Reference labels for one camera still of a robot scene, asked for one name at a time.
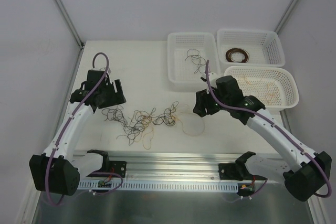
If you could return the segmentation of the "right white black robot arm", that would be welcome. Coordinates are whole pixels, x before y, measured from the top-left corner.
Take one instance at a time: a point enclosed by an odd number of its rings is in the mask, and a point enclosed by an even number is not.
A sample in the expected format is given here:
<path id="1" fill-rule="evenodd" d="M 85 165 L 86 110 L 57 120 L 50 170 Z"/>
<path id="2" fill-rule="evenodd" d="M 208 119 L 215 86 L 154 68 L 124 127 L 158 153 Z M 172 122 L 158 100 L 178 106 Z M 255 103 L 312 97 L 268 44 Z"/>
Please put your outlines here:
<path id="1" fill-rule="evenodd" d="M 236 180 L 258 175 L 284 185 L 299 201 L 306 201 L 313 195 L 331 196 L 332 158 L 328 153 L 317 153 L 279 125 L 260 100 L 243 94 L 234 77 L 219 78 L 210 72 L 202 74 L 201 80 L 207 87 L 196 92 L 195 114 L 203 118 L 227 111 L 260 135 L 283 159 L 283 162 L 276 162 L 246 152 L 236 159 Z"/>

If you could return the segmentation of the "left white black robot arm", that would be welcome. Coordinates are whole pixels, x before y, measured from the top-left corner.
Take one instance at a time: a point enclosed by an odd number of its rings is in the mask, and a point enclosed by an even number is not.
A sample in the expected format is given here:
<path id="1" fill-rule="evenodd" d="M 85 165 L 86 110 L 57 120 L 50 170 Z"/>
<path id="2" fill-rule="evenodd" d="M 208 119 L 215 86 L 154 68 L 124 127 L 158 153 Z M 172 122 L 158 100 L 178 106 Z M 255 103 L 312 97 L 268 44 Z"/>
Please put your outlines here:
<path id="1" fill-rule="evenodd" d="M 105 176 L 114 170 L 106 151 L 89 150 L 76 161 L 73 154 L 87 120 L 97 109 L 126 103 L 121 81 L 110 81 L 103 70 L 91 69 L 69 102 L 69 111 L 49 146 L 29 161 L 38 191 L 72 196 L 83 178 L 95 173 Z"/>

